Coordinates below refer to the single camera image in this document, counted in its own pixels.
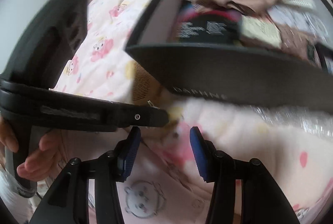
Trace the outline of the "person's left hand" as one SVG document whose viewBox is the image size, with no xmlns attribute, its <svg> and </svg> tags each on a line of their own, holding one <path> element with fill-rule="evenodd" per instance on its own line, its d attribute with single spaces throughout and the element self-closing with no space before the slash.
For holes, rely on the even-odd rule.
<svg viewBox="0 0 333 224">
<path fill-rule="evenodd" d="M 18 175 L 34 182 L 47 178 L 61 159 L 61 143 L 60 130 L 54 129 L 46 133 L 40 139 L 38 148 L 17 167 Z M 19 149 L 18 141 L 3 117 L 1 117 L 1 144 L 12 152 L 17 152 Z"/>
</svg>

